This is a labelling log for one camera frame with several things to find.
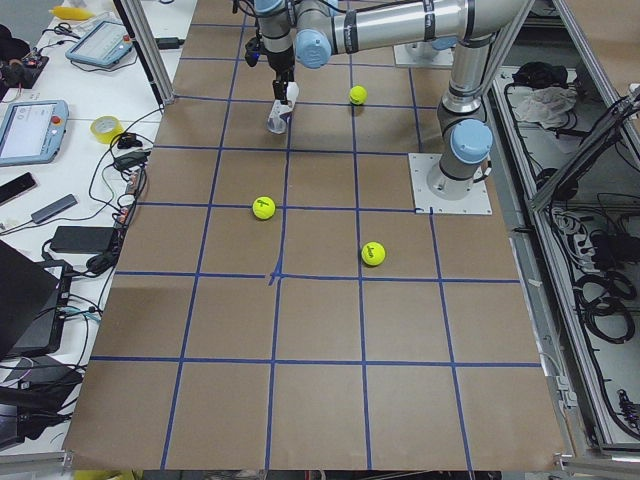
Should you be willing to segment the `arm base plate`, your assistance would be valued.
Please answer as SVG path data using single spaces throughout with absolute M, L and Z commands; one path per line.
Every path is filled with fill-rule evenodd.
M 414 212 L 436 215 L 492 215 L 482 168 L 467 180 L 452 180 L 440 170 L 441 154 L 409 153 Z
M 450 70 L 453 66 L 453 49 L 436 49 L 431 43 L 416 42 L 393 47 L 395 65 L 404 68 Z

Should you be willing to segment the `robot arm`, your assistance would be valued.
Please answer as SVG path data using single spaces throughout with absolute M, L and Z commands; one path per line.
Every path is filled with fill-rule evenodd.
M 433 58 L 440 52 L 453 48 L 457 43 L 455 37 L 445 37 L 431 41 L 420 41 L 405 44 L 405 50 L 415 58 Z
M 332 56 L 453 38 L 456 45 L 447 90 L 438 111 L 444 153 L 426 176 L 429 190 L 446 200 L 466 197 L 479 182 L 493 134 L 477 115 L 499 31 L 525 10 L 522 1 L 394 1 L 342 10 L 335 1 L 236 1 L 256 22 L 245 61 L 266 57 L 275 73 L 267 120 L 275 134 L 287 130 L 298 96 L 298 64 L 319 69 Z

